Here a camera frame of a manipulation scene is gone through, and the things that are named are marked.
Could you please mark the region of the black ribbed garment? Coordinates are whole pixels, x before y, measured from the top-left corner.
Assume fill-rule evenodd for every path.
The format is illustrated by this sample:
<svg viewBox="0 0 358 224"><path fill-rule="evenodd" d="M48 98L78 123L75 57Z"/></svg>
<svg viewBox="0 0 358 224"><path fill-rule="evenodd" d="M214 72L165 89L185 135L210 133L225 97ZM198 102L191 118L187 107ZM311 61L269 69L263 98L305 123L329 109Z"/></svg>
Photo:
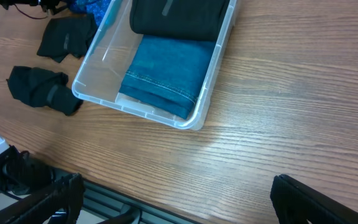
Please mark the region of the black ribbed garment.
<svg viewBox="0 0 358 224"><path fill-rule="evenodd" d="M174 39L215 41L229 0L133 0L133 32Z"/></svg>

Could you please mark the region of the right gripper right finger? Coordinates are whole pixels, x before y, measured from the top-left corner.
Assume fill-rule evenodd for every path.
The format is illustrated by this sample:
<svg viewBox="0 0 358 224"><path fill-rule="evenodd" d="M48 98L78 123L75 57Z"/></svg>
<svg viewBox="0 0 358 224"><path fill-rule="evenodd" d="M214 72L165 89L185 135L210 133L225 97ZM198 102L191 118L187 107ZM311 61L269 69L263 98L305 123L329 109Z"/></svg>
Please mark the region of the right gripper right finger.
<svg viewBox="0 0 358 224"><path fill-rule="evenodd" d="M358 224L358 212L285 175L276 175L270 199L280 224Z"/></svg>

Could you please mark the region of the blue denim jeans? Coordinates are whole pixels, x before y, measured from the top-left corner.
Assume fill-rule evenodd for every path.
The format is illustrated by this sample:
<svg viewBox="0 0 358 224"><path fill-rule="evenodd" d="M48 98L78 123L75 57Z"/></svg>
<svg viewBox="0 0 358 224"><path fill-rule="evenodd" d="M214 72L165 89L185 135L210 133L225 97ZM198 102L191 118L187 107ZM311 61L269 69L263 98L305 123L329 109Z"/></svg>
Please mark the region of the blue denim jeans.
<svg viewBox="0 0 358 224"><path fill-rule="evenodd" d="M119 92L187 119L198 100L215 45L144 35Z"/></svg>

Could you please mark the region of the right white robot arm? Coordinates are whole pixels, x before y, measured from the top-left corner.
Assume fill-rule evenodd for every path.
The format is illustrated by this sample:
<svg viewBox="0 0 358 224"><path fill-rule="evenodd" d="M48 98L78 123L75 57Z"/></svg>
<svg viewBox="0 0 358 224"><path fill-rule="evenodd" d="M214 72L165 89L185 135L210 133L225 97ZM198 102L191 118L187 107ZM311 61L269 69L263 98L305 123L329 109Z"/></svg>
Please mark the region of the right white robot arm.
<svg viewBox="0 0 358 224"><path fill-rule="evenodd" d="M176 213L88 182L19 152L0 137L0 194L15 200L0 223L77 223L88 212L102 223L191 223ZM358 213L288 175L274 178L270 199L280 223L358 223Z"/></svg>

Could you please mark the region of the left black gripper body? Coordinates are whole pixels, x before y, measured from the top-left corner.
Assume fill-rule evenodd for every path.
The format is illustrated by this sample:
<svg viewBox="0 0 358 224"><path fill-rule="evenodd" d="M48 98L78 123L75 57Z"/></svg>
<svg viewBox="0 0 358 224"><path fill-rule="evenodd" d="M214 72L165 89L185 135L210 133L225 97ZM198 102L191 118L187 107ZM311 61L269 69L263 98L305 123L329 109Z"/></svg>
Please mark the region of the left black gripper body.
<svg viewBox="0 0 358 224"><path fill-rule="evenodd" d="M58 14L67 8L67 5L58 7L61 0L0 0L0 5L8 10L10 6L18 6L19 4L28 6L40 6L43 12L51 13L52 15Z"/></svg>

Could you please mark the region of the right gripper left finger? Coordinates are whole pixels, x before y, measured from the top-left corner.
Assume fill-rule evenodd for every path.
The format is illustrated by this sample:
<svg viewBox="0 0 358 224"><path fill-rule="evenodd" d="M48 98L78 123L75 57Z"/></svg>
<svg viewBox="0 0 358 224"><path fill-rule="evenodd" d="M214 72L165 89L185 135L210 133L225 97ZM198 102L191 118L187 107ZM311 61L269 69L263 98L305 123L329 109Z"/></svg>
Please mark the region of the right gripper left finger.
<svg viewBox="0 0 358 224"><path fill-rule="evenodd" d="M53 184L0 210L0 224L75 224L85 192L81 174L69 174Z"/></svg>

